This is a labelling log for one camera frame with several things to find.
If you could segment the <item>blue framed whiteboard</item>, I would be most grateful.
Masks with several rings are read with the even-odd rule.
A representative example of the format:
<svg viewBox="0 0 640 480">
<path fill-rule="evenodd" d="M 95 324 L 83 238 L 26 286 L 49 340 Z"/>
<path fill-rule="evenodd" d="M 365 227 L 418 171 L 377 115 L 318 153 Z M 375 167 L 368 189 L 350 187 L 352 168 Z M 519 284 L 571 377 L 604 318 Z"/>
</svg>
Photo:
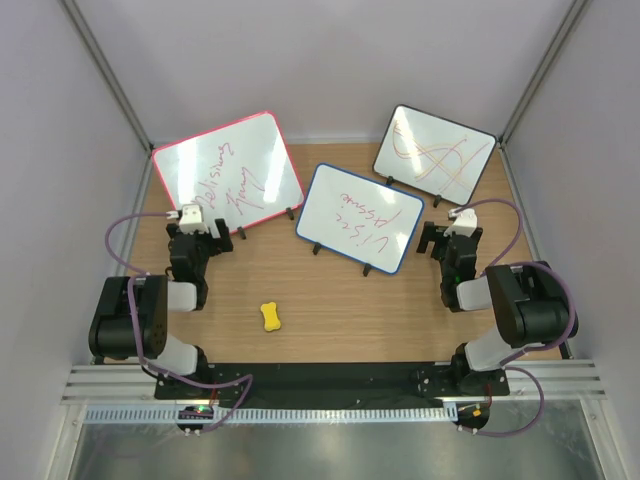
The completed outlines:
<svg viewBox="0 0 640 480">
<path fill-rule="evenodd" d="M 424 207 L 416 195 L 321 163 L 312 176 L 295 232 L 323 249 L 394 275 Z"/>
</svg>

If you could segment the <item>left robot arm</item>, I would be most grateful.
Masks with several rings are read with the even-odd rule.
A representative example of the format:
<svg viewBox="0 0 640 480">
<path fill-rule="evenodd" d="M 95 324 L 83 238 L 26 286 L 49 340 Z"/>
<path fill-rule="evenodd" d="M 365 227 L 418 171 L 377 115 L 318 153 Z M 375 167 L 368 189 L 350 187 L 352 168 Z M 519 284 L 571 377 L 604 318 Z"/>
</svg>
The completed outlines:
<svg viewBox="0 0 640 480">
<path fill-rule="evenodd" d="M 156 374 L 159 386 L 177 385 L 191 400 L 204 398 L 212 387 L 211 369 L 203 350 L 169 333 L 168 313 L 204 308 L 209 288 L 209 259 L 233 250 L 229 228 L 215 221 L 219 236 L 185 233 L 176 223 L 169 235 L 168 271 L 161 275 L 116 276 L 105 280 L 89 329 L 88 345 L 96 357 L 137 358 Z"/>
</svg>

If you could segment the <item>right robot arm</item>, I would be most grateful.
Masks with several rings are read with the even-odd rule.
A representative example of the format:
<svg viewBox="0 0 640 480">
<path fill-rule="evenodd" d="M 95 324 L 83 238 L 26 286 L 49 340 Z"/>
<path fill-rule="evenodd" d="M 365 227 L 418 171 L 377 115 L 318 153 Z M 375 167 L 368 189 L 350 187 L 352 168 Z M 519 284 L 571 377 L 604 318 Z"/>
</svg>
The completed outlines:
<svg viewBox="0 0 640 480">
<path fill-rule="evenodd" d="M 506 395 L 504 368 L 531 351 L 561 346 L 579 323 L 565 283 L 545 262 L 494 265 L 476 274 L 482 229 L 463 235 L 426 222 L 417 252 L 432 246 L 440 266 L 441 299 L 453 313 L 492 310 L 495 325 L 460 344 L 449 365 L 425 365 L 416 372 L 426 395 Z"/>
</svg>

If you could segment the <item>yellow bone-shaped eraser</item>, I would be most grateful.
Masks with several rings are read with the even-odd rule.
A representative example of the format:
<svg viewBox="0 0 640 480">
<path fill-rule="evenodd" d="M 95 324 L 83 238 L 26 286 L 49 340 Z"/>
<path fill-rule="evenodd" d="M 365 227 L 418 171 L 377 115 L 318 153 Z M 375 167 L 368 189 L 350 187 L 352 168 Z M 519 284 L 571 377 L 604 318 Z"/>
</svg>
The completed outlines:
<svg viewBox="0 0 640 480">
<path fill-rule="evenodd" d="M 262 304 L 260 311 L 263 316 L 263 328 L 266 332 L 274 332 L 281 329 L 282 323 L 278 316 L 277 304 L 275 302 Z"/>
</svg>

